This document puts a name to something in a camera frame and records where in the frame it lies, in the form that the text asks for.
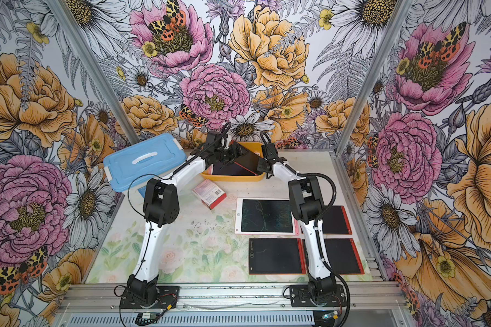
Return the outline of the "pink white writing tablet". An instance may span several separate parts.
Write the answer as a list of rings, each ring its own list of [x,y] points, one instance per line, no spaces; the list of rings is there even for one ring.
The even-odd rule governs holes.
[[[250,235],[297,234],[289,200],[279,198],[238,198],[235,233]]]

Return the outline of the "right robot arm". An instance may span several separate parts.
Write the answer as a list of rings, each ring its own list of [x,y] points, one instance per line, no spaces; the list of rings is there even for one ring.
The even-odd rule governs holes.
[[[336,185],[325,174],[298,172],[278,155],[274,143],[264,141],[262,153],[258,169],[288,185],[291,214],[305,240],[308,292],[312,302],[322,305],[337,290],[336,273],[327,259],[323,240],[323,218],[336,201]]]

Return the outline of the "yellow storage tray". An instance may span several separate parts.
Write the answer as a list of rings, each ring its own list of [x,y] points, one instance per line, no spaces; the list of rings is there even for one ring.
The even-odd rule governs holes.
[[[236,142],[232,141],[231,143],[240,143],[243,145],[245,148],[251,150],[252,152],[256,153],[260,158],[263,157],[262,150],[261,150],[261,143],[257,142]],[[221,182],[258,182],[261,181],[265,177],[265,173],[261,173],[259,176],[253,176],[253,177],[229,177],[229,176],[217,176],[217,175],[212,175],[212,166],[210,166],[207,170],[202,172],[200,175],[203,178],[212,180],[212,181],[221,181]]]

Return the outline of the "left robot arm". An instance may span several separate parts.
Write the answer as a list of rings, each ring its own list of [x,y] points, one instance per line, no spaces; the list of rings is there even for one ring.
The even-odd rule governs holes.
[[[160,238],[165,226],[172,224],[180,212],[179,191],[193,178],[215,163],[231,163],[240,157],[236,144],[228,144],[230,123],[207,134],[206,142],[191,152],[179,167],[165,177],[152,174],[147,181],[140,213],[146,222],[143,250],[139,263],[129,276],[122,298],[141,307],[151,307],[158,300],[157,280],[160,261]]]

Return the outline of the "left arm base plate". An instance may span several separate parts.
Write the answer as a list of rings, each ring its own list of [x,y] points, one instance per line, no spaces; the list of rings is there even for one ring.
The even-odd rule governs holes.
[[[121,309],[166,309],[175,308],[180,292],[179,286],[157,286],[153,290],[124,290]]]

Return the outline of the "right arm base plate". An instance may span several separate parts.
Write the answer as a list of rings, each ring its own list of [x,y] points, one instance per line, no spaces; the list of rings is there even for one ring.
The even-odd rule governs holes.
[[[313,295],[307,285],[290,285],[286,295],[292,307],[345,307],[347,306],[346,291],[337,286],[336,293],[320,293]]]

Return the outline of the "red writing tablet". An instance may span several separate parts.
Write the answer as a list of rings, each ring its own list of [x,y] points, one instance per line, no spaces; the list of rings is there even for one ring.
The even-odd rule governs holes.
[[[344,206],[332,206],[323,216],[323,234],[352,235]]]
[[[304,249],[299,238],[251,238],[251,275],[305,275]]]
[[[256,153],[235,142],[231,144],[230,148],[236,153],[235,159],[228,165],[230,175],[249,177],[261,174],[258,169],[260,157]]]
[[[357,248],[351,238],[326,238],[327,258],[340,275],[363,275],[364,268]]]

